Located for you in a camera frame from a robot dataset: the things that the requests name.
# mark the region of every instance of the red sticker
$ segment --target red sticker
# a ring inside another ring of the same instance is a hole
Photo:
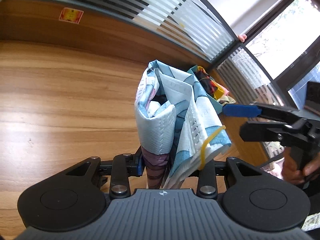
[[[65,7],[61,11],[59,21],[79,24],[82,15],[83,11]]]

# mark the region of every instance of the logo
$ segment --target logo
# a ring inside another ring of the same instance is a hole
[[[161,196],[164,196],[164,195],[167,195],[167,192],[163,190],[163,191],[159,192],[159,194],[160,194]]]

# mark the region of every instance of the blue and white cloth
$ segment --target blue and white cloth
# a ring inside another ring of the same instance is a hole
[[[199,168],[204,140],[222,126],[194,75],[157,60],[142,75],[135,114],[141,146],[155,155],[169,154],[163,188],[179,188]],[[206,146],[206,163],[230,145],[222,130]]]

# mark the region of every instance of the purple fabric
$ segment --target purple fabric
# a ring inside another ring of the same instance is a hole
[[[148,188],[159,189],[167,168],[169,153],[156,155],[148,152],[143,147],[141,147],[141,151],[147,170]]]
[[[148,98],[148,101],[147,101],[147,104],[146,104],[146,110],[148,109],[149,107],[149,104],[150,104],[150,101],[155,97],[155,94],[156,94],[156,90],[153,88],[151,90],[151,93],[149,95],[149,98]]]

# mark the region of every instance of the metal screw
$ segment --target metal screw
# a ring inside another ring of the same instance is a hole
[[[200,192],[204,195],[212,195],[216,192],[216,189],[212,186],[202,186]]]
[[[125,185],[115,185],[111,188],[111,191],[118,195],[126,193],[127,190],[128,188]]]

